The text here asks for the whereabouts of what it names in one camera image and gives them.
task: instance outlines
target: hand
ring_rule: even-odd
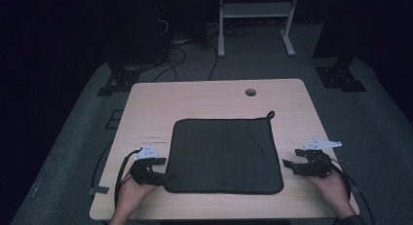
[[[347,197],[344,180],[335,170],[332,170],[326,178],[308,176],[305,178],[318,187],[322,198],[336,212],[340,220],[356,214]]]
[[[110,225],[126,224],[146,195],[157,188],[154,185],[140,185],[136,183],[131,178],[129,172],[125,175],[122,182],[121,189],[119,190],[118,204],[110,219]]]

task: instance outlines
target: metal stand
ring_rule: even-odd
[[[287,17],[286,27],[282,30],[282,39],[289,56],[295,56],[295,51],[289,40],[289,30],[294,17],[297,0],[280,3],[236,3],[225,4],[219,1],[219,34],[218,56],[225,56],[224,47],[224,19],[225,18],[273,18]]]
[[[343,92],[365,92],[361,81],[358,81],[349,70],[352,56],[340,56],[333,66],[319,66],[316,71],[327,89],[341,89]]]

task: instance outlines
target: shelf leg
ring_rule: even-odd
[[[224,45],[224,0],[219,0],[219,33],[218,33],[218,56],[225,56]]]
[[[295,56],[294,48],[292,47],[291,41],[289,40],[289,30],[291,28],[292,19],[294,17],[295,6],[297,5],[297,0],[292,0],[291,5],[289,7],[288,18],[286,19],[286,27],[281,31],[282,33],[282,40],[284,41],[286,50],[289,56]]]

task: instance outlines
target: power cord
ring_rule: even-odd
[[[102,151],[102,153],[100,154],[99,159],[97,160],[96,165],[94,166],[94,174],[92,175],[92,188],[94,189],[94,181],[96,179],[96,173],[97,173],[97,169],[100,165],[101,160],[103,159],[104,154],[106,153],[106,151],[112,146],[114,139],[112,139],[104,148],[104,150]]]
[[[175,64],[175,65],[170,64],[170,62],[169,62],[169,60],[168,60],[168,63],[169,63],[169,65],[170,65],[170,67],[167,68],[167,69],[165,69],[165,70],[162,71],[161,73],[159,73],[152,82],[156,82],[159,77],[161,77],[164,73],[166,73],[167,71],[169,71],[169,70],[171,70],[171,69],[173,69],[174,74],[175,74],[175,80],[177,80],[177,72],[176,72],[175,66],[181,64],[181,63],[185,60],[185,58],[186,58],[186,53],[185,53],[185,51],[183,51],[183,50],[181,50],[181,49],[179,49],[179,48],[173,48],[173,49],[174,49],[174,50],[177,50],[177,51],[179,51],[179,52],[182,52],[182,53],[183,53],[183,58],[182,58],[177,64]]]

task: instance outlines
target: gray carpet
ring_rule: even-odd
[[[226,38],[226,56],[219,58],[211,80],[299,78],[304,81],[331,140],[344,147],[335,150],[343,167],[357,182],[370,203],[377,224],[410,224],[413,204],[413,127],[382,88],[374,72],[358,59],[351,71],[367,88],[363,93],[325,89],[315,66],[334,59],[312,59],[321,25],[293,25],[291,41],[296,57],[284,49],[280,28],[258,27],[243,38]],[[209,39],[216,47],[216,37]],[[210,46],[189,44],[180,49],[186,59],[176,66],[179,81],[204,81],[214,65]],[[170,62],[181,60],[171,51]],[[164,69],[141,74],[139,82],[152,82]],[[103,150],[115,136],[106,122],[114,109],[123,109],[128,93],[96,96],[110,74],[101,65],[85,86],[67,119],[42,171],[21,205],[12,224],[102,224],[89,217],[94,168]],[[159,78],[173,81],[169,71]],[[106,155],[97,169],[99,181]],[[368,214],[356,195],[361,216]],[[291,220],[293,225],[332,223],[332,219]]]

